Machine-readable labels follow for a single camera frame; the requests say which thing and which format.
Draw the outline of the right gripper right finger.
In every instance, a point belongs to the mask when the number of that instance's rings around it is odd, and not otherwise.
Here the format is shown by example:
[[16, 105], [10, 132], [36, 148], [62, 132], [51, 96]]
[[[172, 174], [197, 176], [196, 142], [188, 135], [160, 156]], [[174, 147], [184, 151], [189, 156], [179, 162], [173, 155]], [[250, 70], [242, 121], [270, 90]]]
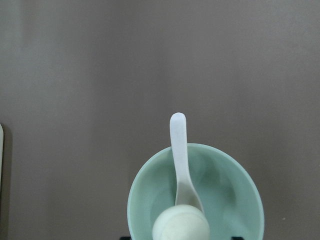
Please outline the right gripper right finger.
[[231, 240], [243, 240], [243, 237], [241, 237], [241, 236], [232, 236]]

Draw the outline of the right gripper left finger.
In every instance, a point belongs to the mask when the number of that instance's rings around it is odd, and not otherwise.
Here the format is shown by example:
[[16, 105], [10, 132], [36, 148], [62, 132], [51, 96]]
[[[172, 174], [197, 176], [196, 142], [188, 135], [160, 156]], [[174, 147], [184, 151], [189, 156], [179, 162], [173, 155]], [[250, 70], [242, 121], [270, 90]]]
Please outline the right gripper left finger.
[[130, 236], [121, 236], [120, 240], [131, 240]]

